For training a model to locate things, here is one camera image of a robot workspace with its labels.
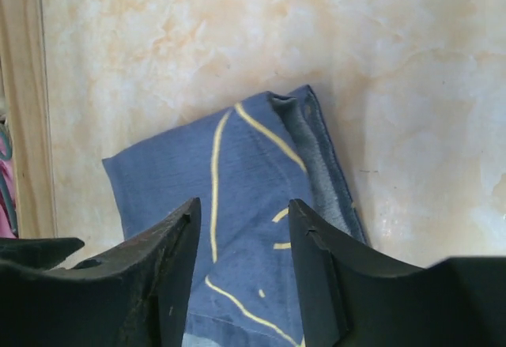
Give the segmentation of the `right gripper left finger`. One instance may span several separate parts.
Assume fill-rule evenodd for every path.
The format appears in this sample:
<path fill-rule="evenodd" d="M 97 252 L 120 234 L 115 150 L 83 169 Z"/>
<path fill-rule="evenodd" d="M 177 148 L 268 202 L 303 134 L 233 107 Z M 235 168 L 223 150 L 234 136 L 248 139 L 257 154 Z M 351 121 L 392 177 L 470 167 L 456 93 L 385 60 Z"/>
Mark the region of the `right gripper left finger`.
<path fill-rule="evenodd" d="M 193 198 L 70 269 L 1 260 L 2 345 L 181 345 L 200 226 Z"/>

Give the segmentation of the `grey hanger in tray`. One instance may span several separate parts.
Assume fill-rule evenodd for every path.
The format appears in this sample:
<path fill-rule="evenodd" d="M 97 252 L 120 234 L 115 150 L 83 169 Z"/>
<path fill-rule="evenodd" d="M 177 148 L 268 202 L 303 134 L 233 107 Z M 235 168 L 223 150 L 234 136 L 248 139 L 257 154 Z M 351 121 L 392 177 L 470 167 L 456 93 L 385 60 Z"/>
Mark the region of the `grey hanger in tray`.
<path fill-rule="evenodd" d="M 1 237 L 18 237 L 13 148 L 5 121 L 1 121 Z"/>

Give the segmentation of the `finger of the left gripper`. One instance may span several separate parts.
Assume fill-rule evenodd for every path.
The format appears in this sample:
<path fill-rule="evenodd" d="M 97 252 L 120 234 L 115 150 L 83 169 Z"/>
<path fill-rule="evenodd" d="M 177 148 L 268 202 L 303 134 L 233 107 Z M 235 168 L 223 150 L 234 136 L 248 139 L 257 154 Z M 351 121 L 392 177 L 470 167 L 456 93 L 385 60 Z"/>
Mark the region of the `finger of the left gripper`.
<path fill-rule="evenodd" d="M 1 238 L 1 260 L 38 270 L 49 270 L 64 262 L 85 243 L 76 237 L 53 239 Z"/>

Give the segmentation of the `wooden tray box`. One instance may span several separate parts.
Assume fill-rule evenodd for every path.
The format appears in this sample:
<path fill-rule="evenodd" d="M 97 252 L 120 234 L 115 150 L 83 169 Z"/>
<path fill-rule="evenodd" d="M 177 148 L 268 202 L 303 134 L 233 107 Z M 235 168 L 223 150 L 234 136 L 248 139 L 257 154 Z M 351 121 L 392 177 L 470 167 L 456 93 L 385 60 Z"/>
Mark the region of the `wooden tray box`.
<path fill-rule="evenodd" d="M 1 71 L 22 238 L 52 238 L 55 196 L 41 0 L 1 0 Z"/>

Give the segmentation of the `light blue pillowcase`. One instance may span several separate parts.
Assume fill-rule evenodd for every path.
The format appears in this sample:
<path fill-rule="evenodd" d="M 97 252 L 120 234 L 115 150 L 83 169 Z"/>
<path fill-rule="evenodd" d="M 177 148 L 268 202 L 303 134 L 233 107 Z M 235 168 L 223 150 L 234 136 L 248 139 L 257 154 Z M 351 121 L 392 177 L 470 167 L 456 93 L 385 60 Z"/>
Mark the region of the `light blue pillowcase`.
<path fill-rule="evenodd" d="M 289 238 L 301 199 L 365 241 L 311 87 L 263 92 L 103 162 L 126 238 L 190 198 L 202 224 L 185 346 L 302 346 Z"/>

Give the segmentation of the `pink garment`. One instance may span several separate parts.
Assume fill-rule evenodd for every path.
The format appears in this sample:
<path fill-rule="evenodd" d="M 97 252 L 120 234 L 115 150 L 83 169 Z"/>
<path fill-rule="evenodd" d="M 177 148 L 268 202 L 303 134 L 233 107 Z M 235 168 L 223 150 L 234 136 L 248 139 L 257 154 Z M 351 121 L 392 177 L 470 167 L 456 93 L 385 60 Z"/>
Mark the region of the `pink garment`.
<path fill-rule="evenodd" d="M 6 143 L 1 140 L 1 237 L 16 239 L 17 232 L 11 225 L 16 216 L 16 195 L 12 162 L 11 159 L 5 160 L 8 155 Z"/>

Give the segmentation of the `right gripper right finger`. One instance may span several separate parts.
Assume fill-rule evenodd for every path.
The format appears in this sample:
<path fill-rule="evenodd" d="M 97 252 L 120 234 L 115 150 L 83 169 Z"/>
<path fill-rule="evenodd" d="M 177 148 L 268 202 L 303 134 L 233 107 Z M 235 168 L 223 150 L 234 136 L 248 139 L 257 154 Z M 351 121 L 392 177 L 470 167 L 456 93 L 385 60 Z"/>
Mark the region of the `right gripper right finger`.
<path fill-rule="evenodd" d="M 289 231 L 308 346 L 502 346 L 505 260 L 419 268 L 338 230 L 300 199 Z"/>

